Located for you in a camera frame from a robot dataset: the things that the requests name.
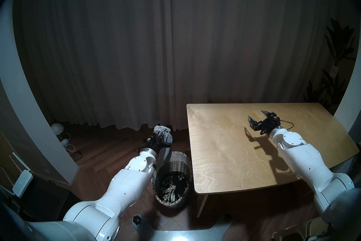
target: table top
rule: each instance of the table top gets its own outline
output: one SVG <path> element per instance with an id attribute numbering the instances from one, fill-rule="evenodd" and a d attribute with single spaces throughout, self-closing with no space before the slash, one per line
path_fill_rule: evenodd
<path id="1" fill-rule="evenodd" d="M 290 131 L 312 144 L 329 168 L 358 153 L 343 126 L 318 103 L 188 104 L 196 193 L 243 191 L 298 179 L 269 136 L 250 128 L 247 116 L 264 120 L 261 110 L 294 123 Z M 281 125 L 286 129 L 292 126 Z"/>

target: metal base plate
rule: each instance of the metal base plate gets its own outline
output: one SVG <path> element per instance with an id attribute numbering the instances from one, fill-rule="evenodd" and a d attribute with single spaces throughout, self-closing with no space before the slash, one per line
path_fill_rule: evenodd
<path id="1" fill-rule="evenodd" d="M 134 216 L 133 226 L 146 241 L 196 241 L 196 240 L 216 240 L 221 241 L 223 234 L 231 225 L 231 220 L 221 216 L 210 229 L 200 230 L 155 230 L 142 215 Z"/>

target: wooden floor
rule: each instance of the wooden floor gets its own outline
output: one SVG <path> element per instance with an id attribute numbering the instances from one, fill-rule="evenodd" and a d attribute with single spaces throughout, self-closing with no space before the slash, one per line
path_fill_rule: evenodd
<path id="1" fill-rule="evenodd" d="M 115 174 L 137 155 L 133 149 L 143 143 L 152 129 L 143 125 L 139 131 L 129 128 L 107 128 L 63 123 L 71 134 L 70 143 L 83 154 L 81 166 L 70 190 L 81 200 L 97 200 L 105 192 Z M 173 150 L 191 156 L 188 130 L 172 132 Z M 79 158 L 73 153 L 74 160 Z M 154 197 L 151 184 L 142 198 L 131 206 L 121 219 L 117 240 L 142 240 L 131 221 L 136 214 L 161 230 L 191 230 L 210 228 L 222 214 L 232 216 L 232 225 L 225 240 L 269 240 L 272 233 L 301 224 L 318 216 L 313 194 L 306 183 L 297 182 L 223 195 L 210 195 L 199 219 L 196 218 L 197 196 L 191 190 L 188 202 L 180 210 L 169 210 Z"/>

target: gray curtain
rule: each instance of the gray curtain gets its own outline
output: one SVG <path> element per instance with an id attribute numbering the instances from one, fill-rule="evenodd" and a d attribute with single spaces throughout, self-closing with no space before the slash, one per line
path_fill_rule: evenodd
<path id="1" fill-rule="evenodd" d="M 331 63 L 330 17 L 358 22 L 351 0 L 15 0 L 14 16 L 56 120 L 119 129 L 184 129 L 187 103 L 299 102 Z"/>

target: wicker basket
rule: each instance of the wicker basket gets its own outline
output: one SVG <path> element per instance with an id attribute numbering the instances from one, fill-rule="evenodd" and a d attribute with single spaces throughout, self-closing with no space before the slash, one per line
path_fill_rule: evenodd
<path id="1" fill-rule="evenodd" d="M 161 180 L 164 178 L 165 175 L 172 173 L 172 172 L 179 172 L 181 173 L 187 180 L 188 180 L 188 186 L 183 193 L 182 197 L 176 200 L 175 202 L 168 204 L 163 202 L 159 196 L 160 196 L 160 184 Z M 182 152 L 179 151 L 172 151 L 172 155 L 169 159 L 169 161 L 161 166 L 156 167 L 153 173 L 153 177 L 151 179 L 152 182 L 152 188 L 155 197 L 159 201 L 159 203 L 163 204 L 164 206 L 170 208 L 170 209 L 176 209 L 182 207 L 184 202 L 186 201 L 186 196 L 188 194 L 189 185 L 193 179 L 192 174 L 192 164 L 190 159 Z"/>

